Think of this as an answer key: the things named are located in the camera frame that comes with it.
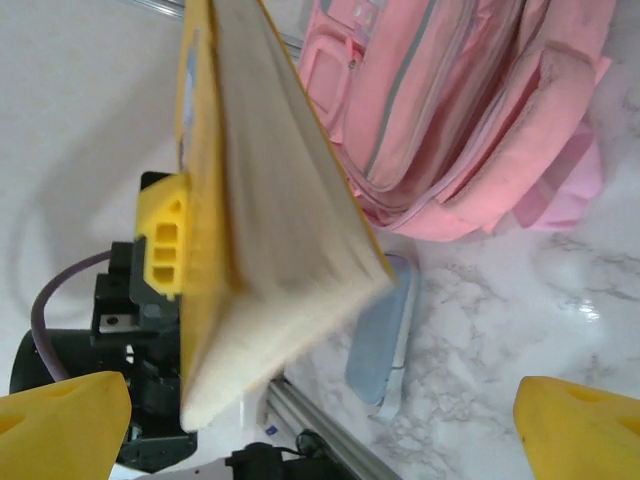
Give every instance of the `book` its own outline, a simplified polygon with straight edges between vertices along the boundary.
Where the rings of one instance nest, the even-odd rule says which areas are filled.
[[[392,273],[259,1],[188,2],[180,72],[181,423],[193,431],[357,315]]]

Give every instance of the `pink backpack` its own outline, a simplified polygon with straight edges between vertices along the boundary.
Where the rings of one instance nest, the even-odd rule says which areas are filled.
[[[383,229],[575,225],[602,187],[585,114],[615,0],[315,0],[299,75]]]

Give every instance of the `yellow book cover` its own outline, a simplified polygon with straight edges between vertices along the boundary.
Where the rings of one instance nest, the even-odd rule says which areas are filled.
[[[258,1],[187,2],[178,83],[189,431],[357,314],[391,273]]]

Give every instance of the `purple cable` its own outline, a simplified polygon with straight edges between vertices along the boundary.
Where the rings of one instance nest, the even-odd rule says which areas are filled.
[[[69,373],[60,362],[60,359],[58,358],[58,355],[56,355],[53,345],[51,344],[51,338],[49,338],[47,326],[44,321],[44,308],[47,306],[49,299],[63,283],[73,277],[76,273],[80,273],[100,262],[109,260],[110,255],[110,251],[98,253],[97,255],[85,258],[84,260],[67,267],[65,270],[53,277],[49,283],[40,290],[40,293],[33,302],[33,306],[31,307],[31,335],[33,336],[33,343],[35,344],[44,365],[51,374],[51,377],[56,382],[68,379]]]

